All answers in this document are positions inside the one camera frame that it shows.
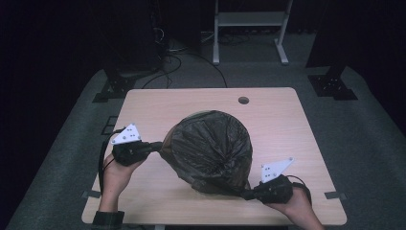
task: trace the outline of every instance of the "hand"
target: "hand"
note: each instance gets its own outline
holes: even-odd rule
[[[325,229],[316,217],[305,191],[301,188],[293,187],[293,196],[285,204],[268,203],[265,205],[285,214],[290,221],[303,229]]]
[[[104,166],[113,160],[113,158],[114,156],[112,154],[108,155],[104,160]],[[128,185],[132,173],[143,164],[144,161],[139,161],[130,166],[123,166],[115,160],[108,164],[104,169],[104,188],[99,211],[109,213],[118,212],[120,194]]]

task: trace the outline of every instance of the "black equipment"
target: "black equipment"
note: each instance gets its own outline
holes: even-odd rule
[[[259,185],[255,187],[253,190],[247,190],[244,193],[242,193],[241,197],[243,197],[245,200],[258,199],[263,204],[287,203],[293,196],[293,187],[298,187],[302,188],[305,191],[307,199],[311,204],[310,191],[303,183],[303,181],[301,180],[303,184],[297,182],[292,183],[290,182],[288,177],[296,177],[296,176],[292,175],[285,176],[281,174],[279,177],[270,180],[268,182],[265,183],[260,182]]]
[[[125,129],[118,129],[113,131],[102,143],[101,145],[101,154],[99,158],[99,184],[101,187],[101,194],[103,190],[103,180],[104,180],[104,169],[111,163],[108,162],[107,165],[104,165],[104,153],[105,150],[107,149],[108,142],[110,138],[116,134],[120,133]],[[124,166],[130,166],[134,163],[137,163],[139,161],[146,160],[149,156],[150,153],[153,151],[158,151],[162,147],[162,142],[154,142],[154,143],[149,143],[149,142],[143,142],[143,141],[136,141],[136,142],[129,142],[129,143],[124,143],[124,144],[119,144],[119,145],[114,145],[113,146],[113,156],[115,161],[117,161],[119,164],[124,165]]]

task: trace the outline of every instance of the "floor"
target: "floor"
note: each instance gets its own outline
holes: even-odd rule
[[[220,64],[212,66],[212,46],[201,53],[188,49],[164,58],[163,72],[136,81],[134,88],[292,87],[326,161],[348,216],[343,226],[327,229],[406,229],[406,138],[372,95],[361,76],[346,68],[342,80],[358,100],[317,97],[306,69],[314,34],[287,34],[283,47],[289,65],[282,66],[273,43],[275,34],[234,36],[220,46]],[[172,50],[182,49],[179,42]],[[35,180],[8,229],[89,229],[81,221],[91,190],[110,116],[118,116],[124,99],[92,103],[106,82],[95,73],[56,137]],[[124,229],[150,229],[126,225]]]

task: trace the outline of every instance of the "bagged object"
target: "bagged object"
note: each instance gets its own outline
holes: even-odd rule
[[[240,196],[250,189],[250,136],[227,113],[214,110],[185,118],[169,131],[159,153],[199,192]]]

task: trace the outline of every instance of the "wooden table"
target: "wooden table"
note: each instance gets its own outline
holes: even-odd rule
[[[240,97],[249,99],[242,104]],[[341,201],[326,199],[335,188],[314,139],[299,98],[292,88],[142,89],[126,95],[116,129],[135,123],[143,141],[163,141],[183,118],[202,110],[220,110],[239,119],[251,136],[252,187],[259,184],[260,166],[294,157],[283,173],[299,176],[310,189],[313,208],[324,225],[347,221]],[[106,153],[112,150],[110,145]],[[94,191],[99,191],[96,178]],[[89,197],[82,220],[90,223],[100,200]],[[133,174],[120,197],[124,223],[170,225],[286,225],[281,213],[258,200],[201,194],[178,178],[158,153]]]

